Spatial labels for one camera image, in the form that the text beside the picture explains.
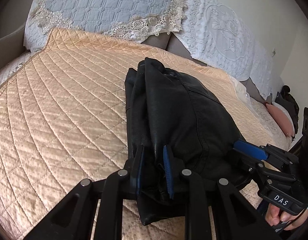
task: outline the bed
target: bed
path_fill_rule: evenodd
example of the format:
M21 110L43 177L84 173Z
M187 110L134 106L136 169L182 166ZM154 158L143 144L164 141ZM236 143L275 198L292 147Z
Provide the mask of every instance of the bed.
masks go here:
M180 39L167 34L177 31L177 27L165 27L158 36L133 42L79 28L54 29L45 34L47 45L43 50L27 50L0 67L0 232L6 239L21 240L82 178L98 180L122 167L127 158L123 82L127 68L135 68L145 56L199 78L217 95L248 141L289 149L291 140L280 131L264 105L252 98L246 100L250 92L265 101L259 93L252 92L254 84L247 85L246 92L235 78L193 58ZM9 42L14 38L19 42L26 28L24 24L8 37ZM110 57L115 58L114 65ZM63 92L58 93L54 87ZM81 145L73 143L73 138ZM242 191L255 207L260 201L256 192L254 182ZM157 239L158 235L182 239L182 218L154 223L145 230L135 222L135 203L125 202L124 208L123 239L137 239L140 235L146 239Z

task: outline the pillow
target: pillow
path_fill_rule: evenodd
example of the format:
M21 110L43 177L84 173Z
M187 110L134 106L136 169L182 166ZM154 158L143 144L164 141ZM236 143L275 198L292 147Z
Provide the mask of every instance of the pillow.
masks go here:
M34 0L24 45L41 49L51 28L78 28L142 42L181 29L184 0Z
M290 121L290 123L293 125L293 120L292 118L290 117L288 111L283 107L281 106L280 104L276 103L276 102L272 102L272 105L273 106L276 106L278 107L279 109L281 109L283 111L283 113L287 116L288 120Z
M275 102L280 104L287 110L287 112L289 113L289 116L292 118L294 128L295 128L295 133L297 133L298 132L298 112L299 112L299 107L297 103L296 105L294 105L293 102L290 102L284 99L280 92L277 92Z
M276 106L266 104L265 105L270 115L273 117L279 128L287 137L294 136L294 127L284 112Z

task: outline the human hand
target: human hand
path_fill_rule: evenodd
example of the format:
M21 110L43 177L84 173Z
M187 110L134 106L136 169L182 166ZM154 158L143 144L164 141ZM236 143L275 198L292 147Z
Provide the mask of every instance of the human hand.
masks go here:
M299 215L292 216L285 211L281 215L279 215L279 211L280 211L279 207L274 206L273 204L268 205L265 220L270 226L276 226L279 224L280 221L286 222L286 221L294 220L295 218L299 216ZM294 228L299 227L305 222L307 217L308 217L308 209L305 210L305 212L302 214L301 217L299 217L295 222L291 223L284 230L292 230Z

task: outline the black bag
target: black bag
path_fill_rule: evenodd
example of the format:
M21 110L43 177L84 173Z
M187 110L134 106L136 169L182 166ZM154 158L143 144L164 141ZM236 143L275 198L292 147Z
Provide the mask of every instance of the black bag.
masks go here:
M296 100L293 98L293 96L289 92L290 92L289 86L286 86L286 85L283 86L281 93L277 92L275 102L280 104L287 110L287 112L289 113L293 121L295 134L297 134L299 106L296 103Z
M145 58L125 80L128 156L144 146L142 194L137 199L143 225L183 216L180 201L170 200L166 189L163 147L202 178L227 178L239 189L249 174L224 160L233 143L243 139L232 117L216 96L185 73Z

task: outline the lace trim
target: lace trim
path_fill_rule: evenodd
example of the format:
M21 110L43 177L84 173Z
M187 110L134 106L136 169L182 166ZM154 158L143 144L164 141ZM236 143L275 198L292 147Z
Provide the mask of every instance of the lace trim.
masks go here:
M193 22L193 26L196 25L197 23L197 17L196 15L199 14L199 5L201 4L201 0L194 0L195 6L193 6L193 8L191 8L192 10L192 22Z
M73 26L72 19L63 18L62 12L51 12L50 10L45 9L46 1L47 0L35 1L37 5L31 12L30 24L37 22L38 27L42 28L43 34L48 33L53 27L83 30L79 26Z
M103 34L124 40L146 40L150 35L158 36L162 30L167 34L182 30L181 19L184 18L183 8L187 7L184 0L172 0L169 8L161 15L149 15L146 18L136 16L128 23L118 22L112 29Z

